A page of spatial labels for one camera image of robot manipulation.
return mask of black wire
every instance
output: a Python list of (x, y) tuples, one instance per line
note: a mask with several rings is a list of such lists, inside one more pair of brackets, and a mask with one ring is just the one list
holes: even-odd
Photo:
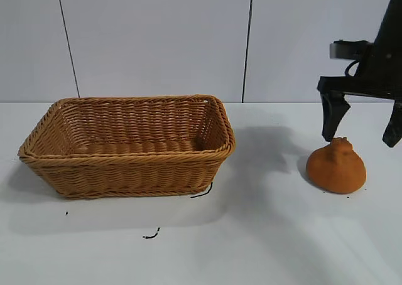
[(209, 190), (206, 193), (202, 193), (199, 195), (195, 195), (195, 196), (191, 196), (190, 198), (196, 198), (196, 197), (201, 197), (201, 196), (205, 196), (206, 194), (208, 194), (209, 192), (211, 192), (212, 189), (212, 185), (214, 184), (214, 182), (211, 182), (211, 185), (209, 186)]
[(351, 64), (349, 64), (348, 66), (347, 66), (347, 68), (345, 69), (345, 76), (346, 77), (353, 77), (349, 72), (350, 72), (350, 69), (354, 66), (354, 65), (356, 65), (356, 64), (358, 64), (359, 63), (359, 61), (358, 60), (354, 60)]

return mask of black mark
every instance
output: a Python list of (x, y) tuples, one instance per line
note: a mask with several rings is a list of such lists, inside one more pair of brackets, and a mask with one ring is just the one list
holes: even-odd
[(161, 228), (160, 227), (158, 227), (158, 229), (156, 230), (156, 233), (154, 234), (154, 235), (152, 235), (152, 236), (143, 236), (143, 238), (144, 239), (154, 239), (158, 234), (159, 234), (159, 230), (160, 230)]
[(248, 62), (248, 58), (249, 58), (249, 42), (250, 42), (250, 29), (251, 29), (252, 16), (253, 16), (253, 0), (250, 0), (249, 20), (247, 23), (246, 56), (244, 58), (244, 71), (243, 71), (243, 91), (242, 91), (242, 95), (241, 95), (242, 103), (244, 103), (244, 92), (246, 91), (247, 62)]
[(199, 195), (195, 195), (195, 196), (191, 196), (190, 198), (201, 197), (201, 196), (204, 196), (204, 195), (208, 194), (209, 192), (211, 192), (211, 189), (212, 189), (212, 185), (213, 185), (213, 184), (214, 184), (214, 182), (211, 182), (211, 185), (209, 186), (208, 191), (206, 191), (205, 193), (202, 193), (202, 194), (199, 194)]
[(79, 97), (80, 97), (80, 90), (79, 90), (79, 88), (78, 88), (77, 75), (75, 74), (75, 67), (74, 67), (74, 62), (73, 62), (73, 56), (72, 56), (72, 54), (71, 54), (70, 40), (69, 40), (69, 38), (68, 38), (67, 27), (66, 27), (66, 25), (65, 25), (65, 18), (64, 18), (63, 6), (62, 6), (62, 0), (58, 0), (58, 4), (60, 5), (60, 12), (61, 12), (61, 14), (62, 14), (62, 21), (63, 21), (63, 27), (64, 27), (65, 38), (66, 38), (66, 41), (67, 41), (68, 54), (70, 55), (71, 68), (72, 68), (72, 71), (73, 71), (74, 82), (75, 82), (75, 88), (77, 89), (77, 95), (78, 95), (78, 98), (79, 98)]

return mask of rectangular basket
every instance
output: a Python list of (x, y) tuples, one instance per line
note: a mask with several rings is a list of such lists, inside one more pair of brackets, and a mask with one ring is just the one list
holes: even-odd
[(18, 156), (69, 198), (204, 191), (235, 148), (213, 96), (72, 98), (54, 103)]

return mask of orange plush toy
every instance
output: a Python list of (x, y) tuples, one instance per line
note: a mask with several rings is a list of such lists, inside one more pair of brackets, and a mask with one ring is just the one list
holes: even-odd
[(314, 151), (307, 161), (307, 175), (319, 187), (339, 194), (349, 194), (366, 182), (366, 167), (353, 151), (346, 137)]

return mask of white table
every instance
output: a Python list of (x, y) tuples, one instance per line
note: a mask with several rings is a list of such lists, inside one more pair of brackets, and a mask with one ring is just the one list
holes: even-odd
[(304, 179), (325, 143), (320, 104), (227, 104), (237, 150), (208, 195), (91, 201), (60, 198), (16, 157), (48, 106), (0, 104), (0, 284), (402, 284), (402, 142), (381, 140), (392, 104), (342, 121), (367, 167), (351, 195)]

